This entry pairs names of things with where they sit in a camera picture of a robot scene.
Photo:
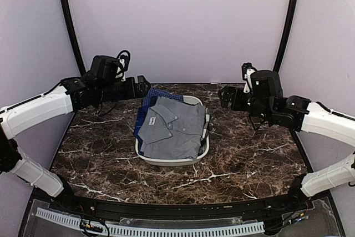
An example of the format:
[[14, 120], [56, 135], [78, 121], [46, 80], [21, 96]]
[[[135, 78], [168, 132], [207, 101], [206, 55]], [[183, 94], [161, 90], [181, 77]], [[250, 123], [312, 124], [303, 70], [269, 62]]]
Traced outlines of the white laundry basket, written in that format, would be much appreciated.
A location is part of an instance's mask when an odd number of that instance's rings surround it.
[[[202, 104], [202, 101], [194, 96], [190, 96], [190, 95], [184, 95], [184, 103], [187, 104]], [[151, 165], [158, 165], [158, 166], [165, 166], [165, 167], [177, 167], [177, 166], [183, 166], [183, 165], [191, 165], [191, 164], [195, 164], [198, 163], [209, 151], [209, 147], [208, 150], [206, 151], [206, 153], [204, 153], [202, 156], [197, 156], [196, 159], [181, 159], [181, 160], [161, 160], [161, 159], [152, 159], [152, 158], [147, 158], [143, 155], [139, 155], [138, 154], [138, 141], [137, 139], [135, 139], [135, 151], [136, 154], [143, 159], [144, 161], [146, 161], [147, 163], [151, 164]]]

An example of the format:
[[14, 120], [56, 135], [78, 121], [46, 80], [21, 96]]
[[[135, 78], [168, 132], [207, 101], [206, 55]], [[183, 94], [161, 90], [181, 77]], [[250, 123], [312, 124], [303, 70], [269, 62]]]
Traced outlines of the grey long sleeve shirt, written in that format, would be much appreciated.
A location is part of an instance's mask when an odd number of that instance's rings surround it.
[[161, 160], [196, 159], [201, 147], [206, 108], [157, 97], [138, 132], [143, 156]]

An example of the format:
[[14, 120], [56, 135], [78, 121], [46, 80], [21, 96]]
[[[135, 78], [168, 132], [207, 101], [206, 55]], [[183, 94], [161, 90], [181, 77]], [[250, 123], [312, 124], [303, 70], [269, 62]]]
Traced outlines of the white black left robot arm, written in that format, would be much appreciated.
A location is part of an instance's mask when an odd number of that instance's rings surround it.
[[97, 78], [91, 73], [66, 78], [51, 90], [12, 106], [1, 108], [1, 172], [12, 173], [52, 198], [67, 213], [78, 208], [78, 199], [64, 179], [26, 155], [15, 137], [52, 118], [75, 113], [88, 106], [98, 108], [105, 102], [143, 98], [151, 85], [137, 78]]

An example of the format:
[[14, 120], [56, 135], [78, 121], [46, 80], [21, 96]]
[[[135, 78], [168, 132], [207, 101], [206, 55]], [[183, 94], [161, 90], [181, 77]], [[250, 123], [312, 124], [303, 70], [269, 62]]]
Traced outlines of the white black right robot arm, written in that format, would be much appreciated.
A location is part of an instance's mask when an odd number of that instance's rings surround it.
[[[269, 126], [279, 125], [295, 132], [315, 133], [354, 146], [354, 117], [335, 112], [320, 102], [282, 93], [265, 96], [256, 91], [225, 86], [218, 92], [221, 106], [248, 112]], [[284, 197], [283, 207], [295, 211], [306, 198], [343, 184], [354, 185], [354, 154], [318, 170], [297, 176]]]

